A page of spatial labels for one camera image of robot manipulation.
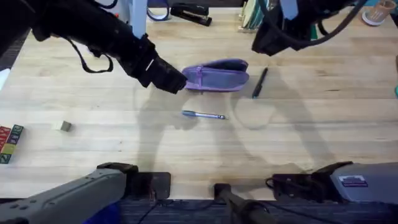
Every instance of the purple pencil case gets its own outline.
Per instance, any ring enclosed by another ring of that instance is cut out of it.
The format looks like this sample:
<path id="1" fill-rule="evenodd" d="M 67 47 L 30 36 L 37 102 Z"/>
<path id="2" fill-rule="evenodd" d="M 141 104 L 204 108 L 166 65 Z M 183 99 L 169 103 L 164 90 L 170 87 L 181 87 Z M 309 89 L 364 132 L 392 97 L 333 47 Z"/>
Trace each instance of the purple pencil case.
<path id="1" fill-rule="evenodd" d="M 241 59 L 215 60 L 184 68 L 188 78 L 186 89 L 208 91 L 239 91 L 249 80 L 246 73 L 249 64 Z"/>

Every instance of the pen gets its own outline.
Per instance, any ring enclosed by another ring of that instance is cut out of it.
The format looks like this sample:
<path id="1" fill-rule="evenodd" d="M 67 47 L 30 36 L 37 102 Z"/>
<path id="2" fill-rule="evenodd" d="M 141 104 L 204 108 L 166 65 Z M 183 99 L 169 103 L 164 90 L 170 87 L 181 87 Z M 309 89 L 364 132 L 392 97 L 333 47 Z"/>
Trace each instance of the pen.
<path id="1" fill-rule="evenodd" d="M 264 82 L 267 72 L 268 72 L 268 68 L 265 68 L 261 74 L 259 81 L 257 82 L 257 85 L 256 85 L 254 91 L 253 91 L 253 95 L 252 95 L 253 99 L 256 99 L 260 95 L 260 92 L 262 89 L 262 83 Z"/>
<path id="2" fill-rule="evenodd" d="M 228 117 L 225 115 L 197 113 L 194 111 L 186 111 L 186 110 L 183 110 L 182 114 L 184 114 L 185 116 L 197 116 L 202 118 L 228 119 Z"/>

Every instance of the light wooden tabletop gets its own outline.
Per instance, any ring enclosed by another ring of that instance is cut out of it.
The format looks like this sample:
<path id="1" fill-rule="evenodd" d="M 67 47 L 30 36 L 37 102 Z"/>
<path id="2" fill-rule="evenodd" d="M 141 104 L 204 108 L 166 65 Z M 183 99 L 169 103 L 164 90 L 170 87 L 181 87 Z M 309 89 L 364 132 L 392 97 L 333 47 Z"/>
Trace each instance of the light wooden tabletop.
<path id="1" fill-rule="evenodd" d="M 88 74 L 67 41 L 39 43 L 29 35 L 0 92 L 0 124 L 25 127 L 11 163 L 0 165 L 0 197 L 28 197 L 98 164 L 125 162 L 170 172 L 172 198 L 212 198 L 213 184 L 228 182 L 246 198 L 272 199 L 264 179 L 274 173 L 398 161 L 398 30 L 390 18 L 380 27 L 355 19 L 323 45 L 268 57 L 251 51 L 254 34 L 237 33 L 239 11 L 211 9 L 210 27 L 179 18 L 147 25 L 158 53 L 179 70 L 247 60 L 251 77 L 236 93 L 145 89 L 119 65 Z M 93 69 L 108 66 L 80 49 Z M 181 110 L 230 119 L 187 118 Z M 69 133 L 52 130 L 63 120 L 73 124 Z"/>

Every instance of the silver pen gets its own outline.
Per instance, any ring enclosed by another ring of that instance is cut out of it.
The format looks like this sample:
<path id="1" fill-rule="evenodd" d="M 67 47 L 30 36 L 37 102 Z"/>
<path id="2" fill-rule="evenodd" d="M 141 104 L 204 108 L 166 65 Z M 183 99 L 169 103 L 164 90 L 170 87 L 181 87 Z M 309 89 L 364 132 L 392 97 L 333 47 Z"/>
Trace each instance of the silver pen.
<path id="1" fill-rule="evenodd" d="M 197 113 L 194 111 L 185 111 L 185 110 L 182 111 L 182 114 L 184 114 L 185 116 L 197 116 L 202 118 L 228 119 L 228 117 L 225 115 L 205 114 L 205 113 Z"/>

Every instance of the stapler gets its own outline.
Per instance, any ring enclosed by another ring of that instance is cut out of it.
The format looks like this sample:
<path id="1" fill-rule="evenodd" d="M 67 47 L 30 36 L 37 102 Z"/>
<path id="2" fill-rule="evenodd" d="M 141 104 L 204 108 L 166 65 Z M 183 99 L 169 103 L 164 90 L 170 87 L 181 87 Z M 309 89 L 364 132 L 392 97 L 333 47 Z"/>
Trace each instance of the stapler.
<path id="1" fill-rule="evenodd" d="M 212 18 L 208 17 L 209 7 L 193 3 L 177 2 L 172 5 L 170 14 L 204 26 L 210 26 Z"/>

